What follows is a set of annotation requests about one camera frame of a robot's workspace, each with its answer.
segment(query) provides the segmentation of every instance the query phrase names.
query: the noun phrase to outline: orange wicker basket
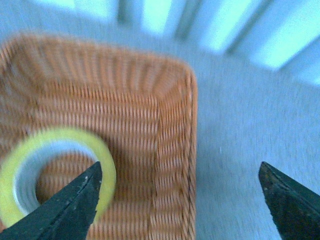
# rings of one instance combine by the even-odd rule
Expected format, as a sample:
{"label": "orange wicker basket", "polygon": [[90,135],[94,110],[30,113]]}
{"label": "orange wicker basket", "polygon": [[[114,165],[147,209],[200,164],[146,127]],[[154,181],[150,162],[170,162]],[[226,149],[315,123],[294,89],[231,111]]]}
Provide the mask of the orange wicker basket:
{"label": "orange wicker basket", "polygon": [[[32,34],[13,38],[0,55],[0,160],[39,129],[91,131],[111,151],[117,185],[87,239],[195,239],[197,85],[187,65]],[[80,154],[50,163],[37,183],[39,201],[90,164]]]}

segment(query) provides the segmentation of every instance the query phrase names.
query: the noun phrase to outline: wicker basket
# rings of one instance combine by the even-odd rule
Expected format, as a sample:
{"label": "wicker basket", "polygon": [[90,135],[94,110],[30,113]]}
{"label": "wicker basket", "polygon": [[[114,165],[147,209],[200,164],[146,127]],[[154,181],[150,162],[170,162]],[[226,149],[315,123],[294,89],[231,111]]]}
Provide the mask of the wicker basket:
{"label": "wicker basket", "polygon": [[[188,66],[31,34],[9,41],[0,55],[0,160],[39,129],[94,132],[111,151],[117,186],[87,239],[195,239],[197,86]],[[90,164],[80,154],[50,163],[37,184],[39,201]]]}

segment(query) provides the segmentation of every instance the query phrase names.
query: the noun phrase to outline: tape roll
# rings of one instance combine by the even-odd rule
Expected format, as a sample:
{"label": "tape roll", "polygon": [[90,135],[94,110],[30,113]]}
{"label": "tape roll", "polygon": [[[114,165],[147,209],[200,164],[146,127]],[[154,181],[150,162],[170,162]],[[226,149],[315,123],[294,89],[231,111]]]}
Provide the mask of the tape roll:
{"label": "tape roll", "polygon": [[116,186],[116,168],[108,147],[92,133],[74,128],[41,131],[20,143],[2,162],[0,171],[0,219],[10,227],[40,204],[36,184],[41,170],[55,157],[83,153],[100,161],[102,180],[95,221],[111,202]]}

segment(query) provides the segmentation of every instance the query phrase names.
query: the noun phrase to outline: roll of tape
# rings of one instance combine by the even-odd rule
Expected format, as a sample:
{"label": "roll of tape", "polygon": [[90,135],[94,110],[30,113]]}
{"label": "roll of tape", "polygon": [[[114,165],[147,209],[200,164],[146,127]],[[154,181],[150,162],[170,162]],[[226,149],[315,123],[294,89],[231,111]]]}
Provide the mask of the roll of tape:
{"label": "roll of tape", "polygon": [[36,184],[41,170],[55,157],[83,153],[100,161],[102,180],[95,221],[111,202],[116,168],[105,143],[92,133],[74,128],[41,131],[20,143],[2,162],[0,171],[0,218],[6,227],[18,222],[40,204]]}

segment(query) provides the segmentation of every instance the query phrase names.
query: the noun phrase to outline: gray carpet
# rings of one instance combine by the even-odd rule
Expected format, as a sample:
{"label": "gray carpet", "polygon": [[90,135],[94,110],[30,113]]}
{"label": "gray carpet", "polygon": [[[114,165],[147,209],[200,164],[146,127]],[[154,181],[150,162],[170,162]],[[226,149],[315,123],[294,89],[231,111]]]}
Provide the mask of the gray carpet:
{"label": "gray carpet", "polygon": [[267,161],[320,193],[320,89],[234,57],[204,53],[28,1],[0,0],[0,42],[22,30],[64,33],[178,57],[198,81],[198,240],[279,240],[258,180]]}

